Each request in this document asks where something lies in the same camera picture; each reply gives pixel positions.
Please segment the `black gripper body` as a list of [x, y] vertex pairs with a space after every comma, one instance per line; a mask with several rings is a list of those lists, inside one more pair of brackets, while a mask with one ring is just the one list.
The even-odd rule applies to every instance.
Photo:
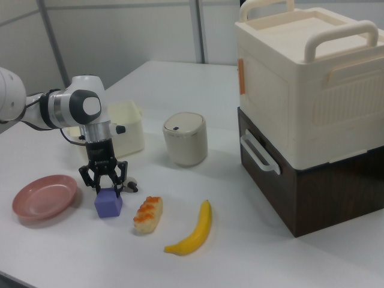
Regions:
[[85, 148], [88, 156], [88, 165], [90, 167], [116, 167], [117, 160], [112, 139], [92, 143], [86, 142]]

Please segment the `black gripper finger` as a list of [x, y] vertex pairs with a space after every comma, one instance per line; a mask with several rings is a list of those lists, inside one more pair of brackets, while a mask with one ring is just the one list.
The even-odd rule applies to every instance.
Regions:
[[100, 179], [101, 173], [97, 166], [93, 164], [87, 164], [79, 168], [79, 173], [87, 187], [92, 187], [97, 193], [100, 192]]
[[108, 168], [108, 176], [112, 180], [116, 198], [120, 197], [121, 191], [124, 188], [124, 182], [127, 179], [127, 171], [127, 161], [113, 161]]

